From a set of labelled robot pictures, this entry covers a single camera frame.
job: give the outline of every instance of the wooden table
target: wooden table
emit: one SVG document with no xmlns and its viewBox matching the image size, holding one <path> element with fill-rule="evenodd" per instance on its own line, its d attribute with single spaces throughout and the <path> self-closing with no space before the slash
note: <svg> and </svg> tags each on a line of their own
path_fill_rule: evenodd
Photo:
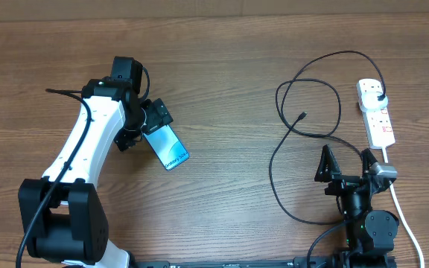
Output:
<svg viewBox="0 0 429 268">
<path fill-rule="evenodd" d="M 135 57 L 148 68 L 150 97 L 163 99 L 191 158 L 167 172 L 145 143 L 125 153 L 112 146 L 98 186 L 110 239 L 140 261 L 305 255 L 328 227 L 293 221 L 274 199 L 267 167 L 286 131 L 274 92 L 309 60 L 346 49 L 372 57 L 387 82 L 397 140 L 388 150 L 399 172 L 395 186 L 429 267 L 429 13 L 0 23 L 0 267 L 13 267 L 22 238 L 22 180 L 40 178 L 80 108 L 44 89 L 80 89 L 108 75 L 115 55 Z M 339 55 L 303 77 L 338 89 L 343 111 L 335 135 L 367 147 L 355 84 L 377 78 L 370 63 Z M 328 132 L 337 117 L 334 93 L 299 83 L 287 97 L 287 119 L 301 111 L 308 117 L 300 130 Z M 273 166 L 282 202 L 307 220 L 339 217 L 334 198 L 323 195 L 326 185 L 313 181 L 327 143 L 344 174 L 360 173 L 349 148 L 295 134 Z M 376 195 L 373 205 L 396 214 L 388 192 Z M 314 254 L 329 254 L 343 239 L 333 234 Z M 393 255 L 400 267 L 417 266 L 403 227 Z M 27 255 L 23 262 L 60 267 Z"/>
</svg>

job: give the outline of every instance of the white power strip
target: white power strip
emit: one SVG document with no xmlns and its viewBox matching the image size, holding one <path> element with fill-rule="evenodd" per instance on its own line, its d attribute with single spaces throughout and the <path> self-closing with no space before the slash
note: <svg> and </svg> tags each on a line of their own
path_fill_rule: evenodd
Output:
<svg viewBox="0 0 429 268">
<path fill-rule="evenodd" d="M 392 122 L 390 115 L 386 108 L 385 103 L 378 102 L 375 104 L 375 99 L 371 100 L 368 107 L 365 107 L 366 95 L 372 96 L 374 93 L 383 92 L 381 83 L 375 79 L 362 79 L 357 83 L 358 103 L 362 110 L 363 121 L 365 122 L 365 130 L 367 138 L 369 139 L 369 146 L 372 149 L 381 149 L 384 155 L 384 162 L 388 163 L 387 158 L 387 147 L 395 143 L 395 136 L 393 135 Z M 403 226 L 407 230 L 413 244 L 416 247 L 420 260 L 420 268 L 425 267 L 425 260 L 423 258 L 423 252 L 415 238 L 415 235 L 411 231 L 410 227 L 405 220 L 403 212 L 401 211 L 400 204 L 396 198 L 395 189 L 393 185 L 390 186 L 390 192 L 392 193 L 393 202 L 395 203 L 396 210 L 400 216 Z"/>
</svg>

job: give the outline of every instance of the white power cord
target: white power cord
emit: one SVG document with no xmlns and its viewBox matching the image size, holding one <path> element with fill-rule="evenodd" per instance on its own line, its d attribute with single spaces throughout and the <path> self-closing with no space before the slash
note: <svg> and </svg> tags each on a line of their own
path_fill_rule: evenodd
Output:
<svg viewBox="0 0 429 268">
<path fill-rule="evenodd" d="M 381 152 L 384 155 L 384 162 L 388 163 L 387 149 L 385 147 L 381 148 Z M 418 241 L 415 238 L 415 235 L 411 231 L 410 227 L 407 224 L 407 220 L 405 220 L 405 216 L 403 215 L 403 211 L 401 211 L 400 204 L 398 203 L 398 199 L 396 198 L 395 189 L 393 188 L 393 184 L 390 185 L 390 193 L 392 193 L 393 202 L 395 203 L 396 210 L 398 211 L 398 215 L 400 216 L 401 223 L 407 230 L 408 235 L 410 236 L 413 244 L 415 245 L 416 251 L 418 252 L 418 256 L 420 259 L 420 268 L 425 268 L 425 260 L 423 258 L 423 252 L 418 244 Z"/>
</svg>

